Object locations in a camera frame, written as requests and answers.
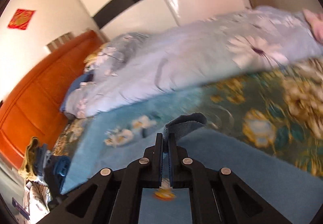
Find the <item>bed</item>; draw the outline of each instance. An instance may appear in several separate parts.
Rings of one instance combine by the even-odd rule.
[[[59,111],[70,84],[83,72],[83,60],[102,44],[88,31],[38,63],[0,108],[0,153],[18,169],[32,136],[53,148],[68,119]]]

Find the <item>yellow cloth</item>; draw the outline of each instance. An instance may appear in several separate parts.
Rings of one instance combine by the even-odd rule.
[[[89,66],[92,63],[94,63],[96,61],[96,58],[98,56],[98,53],[101,52],[101,50],[107,45],[108,43],[105,43],[103,45],[101,45],[98,49],[96,49],[94,52],[92,52],[91,54],[89,54],[85,60],[84,60],[84,64],[85,66]]]
[[[36,159],[36,151],[39,146],[39,140],[37,137],[32,137],[29,145],[26,147],[25,157],[22,162],[18,173],[24,178],[30,181],[35,181],[37,175],[34,172],[34,162]]]

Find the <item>blue pillow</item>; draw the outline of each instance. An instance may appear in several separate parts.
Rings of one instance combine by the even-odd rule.
[[[66,101],[67,101],[69,94],[71,94],[74,90],[80,88],[80,83],[92,81],[92,78],[93,78],[93,70],[90,72],[87,72],[87,73],[79,76],[77,79],[75,79],[73,81],[73,83],[71,84],[71,86],[69,87],[69,89],[67,90],[67,93],[64,97],[62,105],[59,108],[59,111],[61,111],[61,112],[65,111]]]

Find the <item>pillow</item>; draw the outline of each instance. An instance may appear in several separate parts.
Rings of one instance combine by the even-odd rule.
[[[65,106],[66,106],[66,101],[68,96],[76,89],[80,88],[80,84],[82,82],[90,82],[93,80],[93,71],[87,72],[81,76],[79,76],[77,79],[73,81],[69,89],[67,90],[67,93],[64,97],[64,100],[59,108],[59,111],[64,112],[65,111]]]
[[[307,22],[311,25],[315,39],[323,44],[323,14],[315,14],[307,9],[303,9],[303,13]]]

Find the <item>pile of clothes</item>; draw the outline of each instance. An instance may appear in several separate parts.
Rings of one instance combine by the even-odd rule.
[[[70,163],[68,156],[54,156],[47,144],[40,146],[38,138],[31,139],[18,170],[25,179],[22,211],[28,217],[21,212],[23,223],[37,223],[49,213],[48,202],[61,192]]]

